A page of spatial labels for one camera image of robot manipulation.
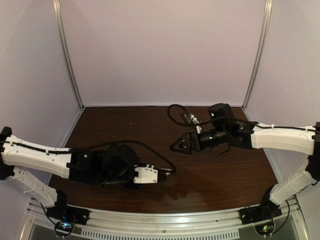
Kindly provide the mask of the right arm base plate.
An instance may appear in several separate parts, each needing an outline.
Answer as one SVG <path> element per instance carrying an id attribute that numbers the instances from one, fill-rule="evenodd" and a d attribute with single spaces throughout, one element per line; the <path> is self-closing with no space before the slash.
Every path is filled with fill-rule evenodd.
<path id="1" fill-rule="evenodd" d="M 282 215 L 282 210 L 280 208 L 270 210 L 267 206 L 257 205 L 241 208 L 238 213 L 242 225 L 247 225 L 271 220 L 274 217 L 279 217 Z"/>

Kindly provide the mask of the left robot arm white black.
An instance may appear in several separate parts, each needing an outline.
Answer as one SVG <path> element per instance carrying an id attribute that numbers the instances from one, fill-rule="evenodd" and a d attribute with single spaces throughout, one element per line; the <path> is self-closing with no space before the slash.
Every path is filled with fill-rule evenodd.
<path id="1" fill-rule="evenodd" d="M 0 132 L 1 180 L 15 181 L 47 209 L 49 216 L 61 222 L 87 210 L 68 206 L 62 190 L 45 185 L 29 168 L 92 186 L 121 184 L 137 189 L 143 183 L 140 159 L 126 144 L 113 144 L 106 150 L 54 148 L 24 141 L 5 126 Z"/>

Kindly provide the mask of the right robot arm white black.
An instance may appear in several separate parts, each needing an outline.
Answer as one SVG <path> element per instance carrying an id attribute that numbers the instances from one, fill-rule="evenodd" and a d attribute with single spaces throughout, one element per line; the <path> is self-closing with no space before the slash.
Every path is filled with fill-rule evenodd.
<path id="1" fill-rule="evenodd" d="M 171 109 L 181 108 L 184 122 L 175 120 Z M 235 118 L 232 108 L 227 103 L 217 103 L 208 108 L 210 120 L 199 122 L 194 115 L 186 111 L 182 105 L 172 104 L 167 109 L 167 116 L 175 124 L 191 127 L 193 132 L 182 135 L 172 143 L 169 149 L 187 155 L 200 152 L 207 148 L 227 144 L 229 148 L 240 149 L 278 149 L 298 152 L 307 155 L 307 162 L 289 177 L 264 193 L 261 202 L 255 207 L 243 208 L 240 215 L 243 223 L 250 216 L 266 221 L 291 196 L 314 186 L 320 181 L 320 124 L 296 127 L 264 124 Z"/>

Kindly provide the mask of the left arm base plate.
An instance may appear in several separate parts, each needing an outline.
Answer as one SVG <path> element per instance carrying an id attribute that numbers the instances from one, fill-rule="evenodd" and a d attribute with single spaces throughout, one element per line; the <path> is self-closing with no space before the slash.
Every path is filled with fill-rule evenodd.
<path id="1" fill-rule="evenodd" d="M 74 206 L 54 206 L 47 208 L 46 214 L 53 219 L 85 226 L 91 211 Z"/>

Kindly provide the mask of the left aluminium frame post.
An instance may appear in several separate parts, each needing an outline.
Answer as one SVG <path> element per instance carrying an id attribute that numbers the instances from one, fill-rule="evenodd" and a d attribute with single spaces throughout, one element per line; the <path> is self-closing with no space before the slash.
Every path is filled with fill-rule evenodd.
<path id="1" fill-rule="evenodd" d="M 62 50 L 62 56 L 65 63 L 65 68 L 67 71 L 68 79 L 71 85 L 73 95 L 75 97 L 76 104 L 80 110 L 84 109 L 84 104 L 80 95 L 80 91 L 76 82 L 75 73 L 72 66 L 71 56 L 68 48 L 66 32 L 64 28 L 61 1 L 53 0 L 53 11 L 55 16 L 55 21 L 57 25 L 57 32 L 59 36 L 60 46 Z"/>

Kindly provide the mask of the aluminium frame post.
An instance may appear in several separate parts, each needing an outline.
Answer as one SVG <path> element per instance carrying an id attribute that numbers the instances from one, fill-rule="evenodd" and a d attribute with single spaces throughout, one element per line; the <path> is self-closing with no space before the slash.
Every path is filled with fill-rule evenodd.
<path id="1" fill-rule="evenodd" d="M 84 104 L 80 95 L 80 91 L 76 82 L 75 73 L 72 66 L 71 56 L 68 48 L 66 32 L 64 28 L 61 1 L 53 0 L 53 11 L 55 16 L 55 21 L 57 25 L 57 32 L 59 36 L 60 46 L 62 50 L 62 56 L 65 63 L 65 68 L 67 71 L 68 79 L 71 85 L 73 95 L 75 97 L 76 104 L 80 110 L 84 109 Z"/>
<path id="2" fill-rule="evenodd" d="M 258 45 L 257 45 L 257 51 L 256 51 L 256 56 L 255 60 L 253 63 L 253 68 L 248 84 L 248 88 L 245 94 L 245 98 L 242 104 L 242 109 L 246 110 L 248 108 L 250 98 L 252 96 L 254 86 L 258 77 L 259 69 L 262 63 L 263 59 L 263 53 L 264 49 L 267 43 L 268 39 L 268 34 L 270 30 L 270 25 L 271 25 L 271 18 L 272 18 L 272 12 L 273 12 L 273 1 L 272 0 L 265 0 L 264 1 L 264 10 L 263 10 L 263 16 L 262 16 L 262 23 L 261 23 L 261 30 L 260 30 L 260 35 L 259 35 L 259 40 L 258 40 Z"/>

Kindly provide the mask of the left circuit board with LED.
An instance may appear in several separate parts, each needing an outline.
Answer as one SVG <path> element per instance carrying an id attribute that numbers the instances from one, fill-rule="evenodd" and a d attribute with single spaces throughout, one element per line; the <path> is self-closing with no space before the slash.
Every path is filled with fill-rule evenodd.
<path id="1" fill-rule="evenodd" d="M 70 223 L 70 222 L 66 222 L 66 221 L 58 221 L 55 225 L 54 225 L 54 232 L 56 233 L 57 236 L 59 237 L 68 237 L 69 235 L 71 235 L 74 231 L 75 226 Z"/>

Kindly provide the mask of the circuit board with led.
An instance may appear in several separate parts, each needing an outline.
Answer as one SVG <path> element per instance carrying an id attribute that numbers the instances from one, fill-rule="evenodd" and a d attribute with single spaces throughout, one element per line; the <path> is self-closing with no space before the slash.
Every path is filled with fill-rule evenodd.
<path id="1" fill-rule="evenodd" d="M 273 220 L 262 222 L 254 225 L 255 232 L 262 237 L 271 236 L 275 230 L 275 223 Z"/>
<path id="2" fill-rule="evenodd" d="M 55 225 L 54 225 L 54 232 L 56 233 L 57 236 L 59 237 L 68 237 L 69 235 L 71 235 L 74 231 L 75 226 L 70 223 L 70 222 L 66 222 L 66 221 L 58 221 Z"/>

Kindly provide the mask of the right circuit board with LED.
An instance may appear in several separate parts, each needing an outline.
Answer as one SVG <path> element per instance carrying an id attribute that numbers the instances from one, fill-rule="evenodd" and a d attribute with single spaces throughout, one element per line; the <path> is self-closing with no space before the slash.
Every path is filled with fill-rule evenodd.
<path id="1" fill-rule="evenodd" d="M 262 222 L 254 225 L 255 232 L 262 237 L 271 236 L 275 230 L 275 223 L 273 220 Z"/>

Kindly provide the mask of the right aluminium frame post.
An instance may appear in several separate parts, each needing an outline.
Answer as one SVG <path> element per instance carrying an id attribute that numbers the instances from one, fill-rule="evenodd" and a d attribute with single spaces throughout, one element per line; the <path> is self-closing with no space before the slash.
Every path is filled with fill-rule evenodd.
<path id="1" fill-rule="evenodd" d="M 248 108 L 250 98 L 252 96 L 254 86 L 258 77 L 259 69 L 262 63 L 263 59 L 263 53 L 264 49 L 267 43 L 268 39 L 268 34 L 270 30 L 270 25 L 271 25 L 271 18 L 272 18 L 272 12 L 273 12 L 273 1 L 272 0 L 265 0 L 264 1 L 264 10 L 263 10 L 263 16 L 262 16 L 262 23 L 261 23 L 261 30 L 260 30 L 260 35 L 259 35 L 259 40 L 258 40 L 258 45 L 257 45 L 257 51 L 256 51 L 256 56 L 255 60 L 253 63 L 253 68 L 248 84 L 248 88 L 245 94 L 245 98 L 242 104 L 242 109 L 246 110 Z"/>

